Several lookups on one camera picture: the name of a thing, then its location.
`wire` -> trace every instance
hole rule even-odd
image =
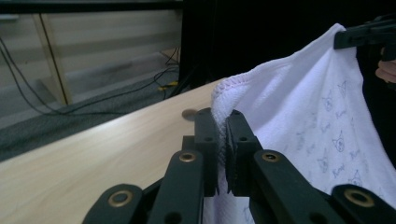
[[[136,91],[141,91],[141,90],[145,89],[146,87],[150,86],[150,85],[153,84],[153,83],[156,83],[156,84],[158,84],[158,85],[161,85],[161,84],[158,82],[158,79],[159,79],[163,74],[165,74],[166,72],[176,72],[176,71],[169,71],[170,69],[175,68],[175,67],[169,67],[169,68],[165,69],[164,71],[162,71],[162,72],[156,74],[156,75],[154,76],[154,79],[153,79],[152,81],[150,81],[150,83],[148,83],[148,84],[146,84],[146,85],[144,85],[144,86],[142,86],[142,87],[140,87],[140,88],[137,88],[137,89],[132,90],[132,91],[127,91],[127,92],[119,93],[119,94],[116,94],[116,95],[112,95],[112,96],[109,96],[109,97],[106,97],[106,98],[103,98],[103,99],[100,99],[100,100],[97,100],[97,101],[93,101],[93,102],[87,103],[87,104],[82,105],[82,106],[79,106],[79,107],[76,107],[76,108],[71,109],[71,110],[69,110],[69,111],[67,111],[67,112],[62,112],[62,111],[56,110],[56,109],[54,109],[54,108],[48,106],[48,105],[41,99],[41,97],[38,96],[38,94],[35,92],[35,90],[32,88],[32,86],[30,86],[30,84],[29,84],[28,81],[26,80],[25,76],[23,75],[23,73],[21,72],[21,70],[19,69],[19,67],[15,64],[14,60],[12,59],[12,57],[11,57],[11,55],[10,55],[8,49],[7,49],[6,44],[4,43],[4,41],[3,41],[3,39],[2,39],[1,37],[0,37],[0,42],[1,42],[1,45],[3,46],[3,48],[4,48],[4,50],[2,50],[2,48],[0,48],[1,54],[2,54],[4,60],[5,60],[6,64],[7,64],[7,67],[8,67],[8,69],[9,69],[11,75],[12,75],[13,78],[14,78],[14,81],[15,81],[15,83],[16,83],[16,85],[17,85],[17,88],[18,88],[18,90],[19,90],[19,92],[20,92],[22,98],[24,99],[24,101],[25,101],[30,107],[33,108],[34,111],[36,111],[37,113],[42,114],[42,115],[48,115],[48,116],[58,116],[58,115],[64,115],[64,116],[81,116],[81,115],[125,115],[125,114],[127,114],[127,112],[91,112],[91,113],[79,113],[79,114],[72,114],[72,113],[73,113],[73,112],[76,112],[76,111],[80,110],[81,108],[84,108],[84,107],[86,107],[86,106],[88,106],[88,105],[94,105],[94,104],[103,102],[103,101],[105,101],[105,100],[109,100],[109,99],[111,99],[111,98],[119,97],[119,96],[122,96],[122,95],[125,95],[125,94],[129,94],[129,93],[132,93],[132,92],[136,92]],[[25,83],[26,86],[29,88],[29,90],[35,95],[35,97],[38,99],[38,101],[40,101],[40,103],[41,103],[42,105],[44,105],[44,106],[45,106],[48,110],[50,110],[52,113],[43,112],[43,111],[37,109],[35,106],[33,106],[33,105],[29,102],[29,100],[27,99],[27,97],[25,96],[25,94],[23,93],[23,91],[22,91],[22,89],[21,89],[20,83],[19,83],[19,81],[18,81],[18,79],[17,79],[17,77],[16,77],[16,75],[15,75],[13,69],[12,69],[12,66],[11,66],[11,63],[10,63],[10,62],[12,63],[12,65],[14,66],[14,68],[18,71],[18,73],[19,73],[19,75],[21,76],[21,78],[23,79],[24,83]],[[163,96],[163,100],[164,100],[164,99],[166,99],[166,92],[164,91],[163,94],[164,94],[164,96]]]
[[[178,64],[178,55],[179,55],[179,52],[180,52],[180,48],[175,48],[175,50],[174,50],[174,52],[172,53],[172,55],[168,58],[168,61],[166,61],[166,65],[179,65]],[[169,63],[171,60],[173,60],[173,56],[175,56],[175,54],[177,55],[177,57],[176,57],[176,63]]]

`hand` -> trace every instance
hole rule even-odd
[[[387,62],[379,61],[375,75],[384,79],[386,82],[396,83],[396,60]]]

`black cable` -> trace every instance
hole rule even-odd
[[[103,101],[105,101],[105,100],[111,99],[111,98],[115,98],[115,97],[119,97],[119,96],[122,96],[122,95],[126,95],[126,94],[129,94],[129,93],[135,92],[135,91],[141,91],[141,90],[145,89],[146,87],[150,86],[151,84],[155,83],[156,80],[157,80],[158,78],[160,78],[160,77],[161,77],[163,74],[165,74],[166,72],[169,72],[168,70],[171,69],[171,68],[174,68],[174,67],[166,68],[164,71],[162,71],[162,72],[156,74],[156,75],[154,76],[154,80],[150,81],[150,83],[148,83],[148,84],[146,84],[146,85],[144,85],[144,86],[142,86],[142,87],[140,87],[140,88],[137,88],[137,89],[132,90],[132,91],[126,91],[126,92],[119,93],[119,94],[116,94],[116,95],[108,96],[108,97],[106,97],[106,98],[103,98],[103,99],[100,99],[100,100],[97,100],[97,101],[94,101],[94,102],[87,103],[87,104],[85,104],[85,105],[82,105],[82,106],[79,106],[79,107],[77,107],[77,108],[74,108],[74,109],[68,111],[67,113],[75,112],[75,111],[77,111],[77,110],[80,110],[80,109],[83,108],[83,107],[88,106],[88,105],[94,105],[94,104],[103,102]]]
[[[197,67],[198,67],[199,65],[200,65],[200,64],[196,64],[196,65],[189,71],[189,73],[188,73],[184,78],[182,78],[182,79],[178,82],[177,86],[176,86],[175,89],[171,92],[171,94],[169,95],[169,97],[174,97],[174,96],[177,96],[177,95],[181,94],[181,92],[182,92],[185,88],[187,88],[187,86],[189,86],[189,85],[191,84],[192,76],[194,75],[195,70],[197,69]]]
[[[155,81],[155,83],[157,83],[159,88],[163,88],[163,85],[157,81],[158,78],[156,76],[158,76],[159,74],[154,76],[154,81]],[[166,89],[163,88],[162,91],[163,91],[163,100],[166,100]]]
[[[11,63],[14,65],[14,68],[17,70],[17,72],[18,72],[20,75],[21,75],[21,70],[20,70],[20,68],[15,64],[14,60],[12,59],[12,57],[11,57],[9,51],[8,51],[8,48],[7,48],[6,44],[5,44],[4,41],[3,41],[3,38],[1,38],[1,37],[0,37],[0,43],[1,43],[1,45],[3,46],[4,51],[6,52],[6,54],[5,54],[5,53],[3,52],[3,50],[0,48],[1,54],[3,55],[3,58],[4,58],[4,60],[6,61],[7,67],[8,67],[8,69],[9,69],[9,71],[11,72],[11,75],[12,75],[12,77],[14,78],[15,83],[17,84],[18,90],[20,91],[20,93],[21,93],[23,99],[24,99],[25,101],[28,101],[27,98],[26,98],[26,96],[23,94],[23,91],[21,90],[20,83],[19,83],[17,77],[15,76],[15,73],[14,73],[14,71],[12,70],[11,64],[10,64],[9,62],[11,62]],[[51,110],[52,112],[54,112],[54,113],[56,113],[56,114],[62,114],[62,112],[57,111],[57,110],[55,110],[55,109],[49,107],[48,105],[46,105],[45,102],[44,102],[44,101],[38,96],[38,94],[33,90],[33,88],[27,83],[26,78],[25,78],[23,75],[21,75],[21,78],[22,78],[23,81],[27,84],[27,87],[30,89],[30,91],[35,95],[35,97],[38,99],[38,101],[40,101],[40,103],[41,103],[42,105],[44,105],[47,109]],[[42,111],[40,111],[40,110],[38,110],[38,109],[36,109],[36,108],[35,108],[35,111],[38,112],[38,113],[40,113],[40,114],[46,114],[46,112],[42,112]]]
[[[166,65],[179,65],[178,64],[178,52],[179,52],[180,48],[175,48],[174,52],[172,53],[172,55],[168,58],[168,61],[166,61]],[[171,60],[173,60],[173,56],[175,56],[175,54],[177,54],[177,58],[176,58],[176,63],[169,63]]]
[[[157,84],[159,84],[159,83],[157,82],[158,79],[159,79],[163,74],[165,74],[166,72],[169,72],[169,69],[174,68],[174,67],[170,67],[170,68],[165,69],[165,70],[162,71],[161,73],[156,74],[156,75],[154,76],[154,80],[153,80],[153,81],[151,81],[150,83],[148,83],[148,84],[146,84],[146,85],[144,85],[144,86],[142,86],[142,87],[140,87],[140,88],[138,88],[138,89],[135,89],[135,90],[132,90],[132,91],[123,92],[123,93],[116,94],[116,95],[113,95],[113,96],[109,96],[109,97],[106,97],[106,98],[103,98],[103,99],[100,99],[100,100],[97,100],[97,101],[94,101],[94,102],[90,102],[90,103],[88,103],[88,104],[79,106],[79,107],[74,108],[74,109],[72,109],[72,110],[69,110],[69,111],[67,111],[67,112],[61,112],[61,111],[59,111],[59,110],[53,109],[52,107],[48,106],[48,105],[41,99],[41,97],[38,96],[38,94],[37,94],[37,93],[35,92],[35,90],[30,86],[30,84],[28,83],[28,81],[27,81],[26,78],[24,77],[24,75],[23,75],[23,73],[21,72],[21,70],[19,69],[19,67],[15,64],[14,60],[12,59],[12,57],[11,57],[11,55],[10,55],[8,49],[7,49],[6,44],[4,43],[4,41],[3,41],[3,39],[2,39],[1,37],[0,37],[0,42],[1,42],[3,48],[5,49],[5,52],[6,52],[6,53],[4,53],[3,50],[0,48],[1,54],[2,54],[4,60],[5,60],[6,64],[7,64],[7,67],[8,67],[8,69],[9,69],[11,75],[13,76],[13,78],[14,78],[16,84],[17,84],[18,90],[19,90],[19,92],[20,92],[22,98],[24,99],[24,101],[25,101],[30,107],[33,108],[33,110],[35,110],[36,112],[38,112],[39,114],[42,114],[42,115],[49,115],[49,116],[54,116],[54,115],[56,115],[56,116],[57,116],[57,115],[65,115],[65,116],[80,116],[80,115],[125,115],[125,114],[127,114],[127,112],[91,112],[91,113],[80,113],[80,114],[72,114],[72,113],[73,113],[73,112],[76,112],[76,111],[80,110],[81,108],[86,107],[86,106],[88,106],[88,105],[97,104],[97,103],[103,102],[103,101],[105,101],[105,100],[108,100],[108,99],[111,99],[111,98],[115,98],[115,97],[118,97],[118,96],[122,96],[122,95],[125,95],[125,94],[129,94],[129,93],[132,93],[132,92],[135,92],[135,91],[141,91],[141,90],[145,89],[146,87],[150,86],[151,84],[153,84],[154,82],[157,83]],[[41,110],[38,110],[37,108],[35,108],[35,107],[29,102],[29,100],[26,98],[26,96],[24,95],[24,93],[23,93],[23,91],[22,91],[22,89],[21,89],[20,83],[19,83],[18,79],[17,79],[16,76],[15,76],[15,73],[14,73],[12,67],[11,67],[11,64],[9,63],[9,61],[8,61],[8,59],[7,59],[6,54],[7,54],[8,58],[9,58],[9,60],[11,61],[12,65],[14,66],[14,68],[18,71],[18,73],[19,73],[20,76],[22,77],[22,79],[23,79],[23,81],[25,82],[26,86],[27,86],[27,87],[30,89],[30,91],[35,95],[35,97],[40,101],[40,103],[43,104],[47,109],[49,109],[49,110],[50,110],[51,112],[53,112],[53,113],[48,113],[48,112],[43,112],[43,111],[41,111]]]

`wooden tabletop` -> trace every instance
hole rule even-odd
[[[0,223],[81,223],[108,188],[144,189],[163,177],[218,82],[0,163]]]

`white towel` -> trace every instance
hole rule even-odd
[[[333,49],[340,24],[289,57],[263,63],[220,82],[212,113],[224,137],[225,119],[241,111],[262,147],[283,153],[328,194],[341,184],[371,190],[396,208],[396,171],[364,101],[356,48]],[[254,223],[247,198],[205,199],[204,223]]]

